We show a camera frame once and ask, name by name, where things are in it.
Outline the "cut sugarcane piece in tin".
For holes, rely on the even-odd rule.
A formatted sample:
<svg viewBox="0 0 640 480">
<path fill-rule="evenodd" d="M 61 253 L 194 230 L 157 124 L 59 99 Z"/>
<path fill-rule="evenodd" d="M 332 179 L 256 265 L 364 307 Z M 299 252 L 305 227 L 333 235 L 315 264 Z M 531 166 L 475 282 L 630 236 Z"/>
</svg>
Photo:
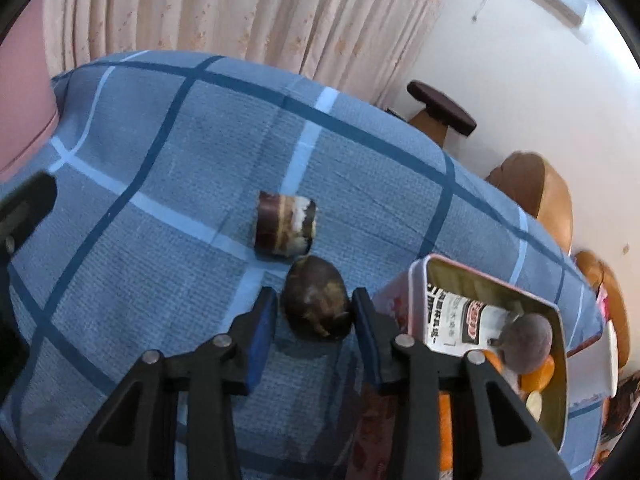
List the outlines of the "cut sugarcane piece in tin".
<svg viewBox="0 0 640 480">
<path fill-rule="evenodd" d="M 544 409 L 544 400 L 539 391 L 530 392 L 525 399 L 525 405 L 529 413 L 532 415 L 536 422 L 541 419 L 542 410 Z"/>
</svg>

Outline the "dark brown water chestnut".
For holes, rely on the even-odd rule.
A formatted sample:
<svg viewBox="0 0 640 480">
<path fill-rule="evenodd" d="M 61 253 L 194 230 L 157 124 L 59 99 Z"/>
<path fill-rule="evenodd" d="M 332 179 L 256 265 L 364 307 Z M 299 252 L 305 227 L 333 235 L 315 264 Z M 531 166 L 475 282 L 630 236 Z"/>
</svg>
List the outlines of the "dark brown water chestnut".
<svg viewBox="0 0 640 480">
<path fill-rule="evenodd" d="M 280 296 L 286 322 L 299 338 L 340 341 L 352 330 L 352 312 L 341 273 L 326 259 L 296 259 Z"/>
</svg>

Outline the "printed paper liner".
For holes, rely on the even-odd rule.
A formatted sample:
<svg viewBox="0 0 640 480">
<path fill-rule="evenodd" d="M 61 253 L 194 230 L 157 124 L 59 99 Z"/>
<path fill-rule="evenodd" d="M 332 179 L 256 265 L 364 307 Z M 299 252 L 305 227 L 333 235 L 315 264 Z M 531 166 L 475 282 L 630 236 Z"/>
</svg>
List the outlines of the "printed paper liner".
<svg viewBox="0 0 640 480">
<path fill-rule="evenodd" d="M 503 326 L 523 314 L 519 301 L 495 306 L 427 284 L 422 341 L 446 356 L 465 356 L 474 350 L 500 356 L 495 341 Z"/>
</svg>

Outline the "pink cylindrical bin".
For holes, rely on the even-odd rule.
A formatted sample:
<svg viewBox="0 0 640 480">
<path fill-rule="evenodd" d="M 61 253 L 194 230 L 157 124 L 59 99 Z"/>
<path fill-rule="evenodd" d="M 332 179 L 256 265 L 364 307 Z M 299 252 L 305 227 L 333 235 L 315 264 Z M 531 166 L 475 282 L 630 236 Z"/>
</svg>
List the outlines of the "pink cylindrical bin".
<svg viewBox="0 0 640 480">
<path fill-rule="evenodd" d="M 43 42 L 43 0 L 32 0 L 1 45 L 0 171 L 11 179 L 58 125 Z"/>
</svg>

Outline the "blue plaid tablecloth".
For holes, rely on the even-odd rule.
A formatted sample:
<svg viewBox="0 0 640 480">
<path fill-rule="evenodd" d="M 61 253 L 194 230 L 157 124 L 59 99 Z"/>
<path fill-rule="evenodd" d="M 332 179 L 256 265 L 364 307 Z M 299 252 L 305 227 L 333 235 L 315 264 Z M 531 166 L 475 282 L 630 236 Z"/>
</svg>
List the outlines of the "blue plaid tablecloth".
<svg viewBox="0 0 640 480">
<path fill-rule="evenodd" d="M 35 474 L 67 454 L 145 350 L 224 332 L 288 268 L 254 251 L 260 192 L 318 205 L 312 251 L 376 292 L 437 252 L 555 304 L 567 348 L 600 335 L 576 266 L 533 218 L 405 122 L 263 65 L 120 54 L 47 79 L 58 128 L 3 182 L 54 175 L 9 268 L 32 344 L 1 425 Z"/>
</svg>

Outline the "small orange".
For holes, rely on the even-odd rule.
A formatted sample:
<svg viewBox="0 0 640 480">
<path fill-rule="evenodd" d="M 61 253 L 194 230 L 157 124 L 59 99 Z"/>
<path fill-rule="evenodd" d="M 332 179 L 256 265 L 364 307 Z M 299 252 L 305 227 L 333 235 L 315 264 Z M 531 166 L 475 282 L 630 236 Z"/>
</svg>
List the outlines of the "small orange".
<svg viewBox="0 0 640 480">
<path fill-rule="evenodd" d="M 516 374 L 508 370 L 501 359 L 490 350 L 483 350 L 485 358 L 492 364 L 501 377 L 518 394 L 529 394 L 535 391 L 541 392 L 550 384 L 555 373 L 555 360 L 547 356 L 544 362 L 533 372 Z"/>
</svg>

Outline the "pink floral cloth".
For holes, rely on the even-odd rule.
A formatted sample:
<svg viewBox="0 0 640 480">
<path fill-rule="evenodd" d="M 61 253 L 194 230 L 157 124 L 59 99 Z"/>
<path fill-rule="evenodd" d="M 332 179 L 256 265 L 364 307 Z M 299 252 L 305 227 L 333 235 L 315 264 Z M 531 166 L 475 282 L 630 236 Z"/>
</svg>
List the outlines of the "pink floral cloth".
<svg viewBox="0 0 640 480">
<path fill-rule="evenodd" d="M 606 314 L 606 292 L 599 292 L 598 300 Z M 639 406 L 639 372 L 618 380 L 616 395 L 603 402 L 603 427 L 596 455 L 587 474 L 592 479 L 608 459 L 613 448 L 630 424 L 634 412 Z"/>
</svg>

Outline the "white printed paper cup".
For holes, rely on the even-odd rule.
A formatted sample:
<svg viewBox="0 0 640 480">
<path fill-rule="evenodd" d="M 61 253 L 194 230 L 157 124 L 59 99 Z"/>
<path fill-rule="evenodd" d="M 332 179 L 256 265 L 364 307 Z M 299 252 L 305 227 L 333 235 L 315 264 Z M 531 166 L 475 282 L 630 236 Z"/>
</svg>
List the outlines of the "white printed paper cup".
<svg viewBox="0 0 640 480">
<path fill-rule="evenodd" d="M 573 406 L 616 395 L 618 385 L 617 336 L 608 321 L 602 336 L 567 359 L 567 400 Z"/>
</svg>

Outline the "brown leather sofa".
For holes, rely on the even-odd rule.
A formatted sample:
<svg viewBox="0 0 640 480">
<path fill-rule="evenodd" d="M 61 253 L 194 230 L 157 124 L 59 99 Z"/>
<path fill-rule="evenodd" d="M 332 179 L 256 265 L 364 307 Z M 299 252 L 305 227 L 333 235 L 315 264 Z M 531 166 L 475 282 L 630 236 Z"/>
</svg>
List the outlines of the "brown leather sofa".
<svg viewBox="0 0 640 480">
<path fill-rule="evenodd" d="M 621 370 L 629 361 L 631 343 L 626 304 L 620 283 L 611 267 L 590 250 L 578 252 L 575 262 L 596 295 L 606 292 L 606 318 L 613 323 L 616 333 L 618 368 Z"/>
</svg>

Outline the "pink floral curtain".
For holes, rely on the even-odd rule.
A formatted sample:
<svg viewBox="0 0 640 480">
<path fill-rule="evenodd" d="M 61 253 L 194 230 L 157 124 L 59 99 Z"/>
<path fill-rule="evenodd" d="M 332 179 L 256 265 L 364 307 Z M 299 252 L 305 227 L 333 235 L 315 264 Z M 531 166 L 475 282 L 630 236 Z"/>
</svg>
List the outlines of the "pink floral curtain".
<svg viewBox="0 0 640 480">
<path fill-rule="evenodd" d="M 58 74 L 137 50 L 189 50 L 288 70 L 379 107 L 398 95 L 442 0 L 43 0 Z"/>
</svg>

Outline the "dark round stool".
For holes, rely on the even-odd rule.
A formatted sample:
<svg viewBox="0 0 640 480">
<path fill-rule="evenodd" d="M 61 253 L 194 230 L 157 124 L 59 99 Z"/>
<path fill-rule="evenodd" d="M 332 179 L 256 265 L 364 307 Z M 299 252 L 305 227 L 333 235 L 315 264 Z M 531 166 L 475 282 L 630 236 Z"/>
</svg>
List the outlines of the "dark round stool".
<svg viewBox="0 0 640 480">
<path fill-rule="evenodd" d="M 444 146 L 449 130 L 462 136 L 470 136 L 476 129 L 475 119 L 445 93 L 420 80 L 410 81 L 407 91 L 423 105 L 422 110 L 413 115 L 408 124 L 420 130 L 440 148 Z"/>
</svg>

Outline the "pink rectangular tin box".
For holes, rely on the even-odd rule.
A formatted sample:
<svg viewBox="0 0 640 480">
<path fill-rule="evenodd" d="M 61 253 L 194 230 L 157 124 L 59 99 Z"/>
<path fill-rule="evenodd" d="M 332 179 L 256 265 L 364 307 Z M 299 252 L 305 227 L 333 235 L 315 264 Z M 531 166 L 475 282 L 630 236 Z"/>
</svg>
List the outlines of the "pink rectangular tin box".
<svg viewBox="0 0 640 480">
<path fill-rule="evenodd" d="M 450 259 L 352 293 L 366 372 L 352 479 L 565 479 L 564 334 L 548 301 Z"/>
</svg>

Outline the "large orange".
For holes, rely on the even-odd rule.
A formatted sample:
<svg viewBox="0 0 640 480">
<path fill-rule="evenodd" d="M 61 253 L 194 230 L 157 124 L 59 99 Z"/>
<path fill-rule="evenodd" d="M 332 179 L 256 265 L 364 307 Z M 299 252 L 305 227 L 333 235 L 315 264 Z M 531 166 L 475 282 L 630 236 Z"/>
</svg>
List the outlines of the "large orange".
<svg viewBox="0 0 640 480">
<path fill-rule="evenodd" d="M 452 416 L 450 395 L 446 392 L 438 394 L 439 412 L 439 470 L 441 472 L 452 469 L 452 456 L 454 446 L 452 445 Z"/>
</svg>

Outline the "purple round fruit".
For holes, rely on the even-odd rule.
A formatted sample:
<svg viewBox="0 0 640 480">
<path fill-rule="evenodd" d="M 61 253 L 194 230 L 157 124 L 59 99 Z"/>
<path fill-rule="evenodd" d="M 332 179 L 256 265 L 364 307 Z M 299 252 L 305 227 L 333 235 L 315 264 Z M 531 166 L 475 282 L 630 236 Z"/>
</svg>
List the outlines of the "purple round fruit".
<svg viewBox="0 0 640 480">
<path fill-rule="evenodd" d="M 550 354 L 553 332 L 541 314 L 525 313 L 506 323 L 495 341 L 507 368 L 516 374 L 538 370 Z"/>
</svg>

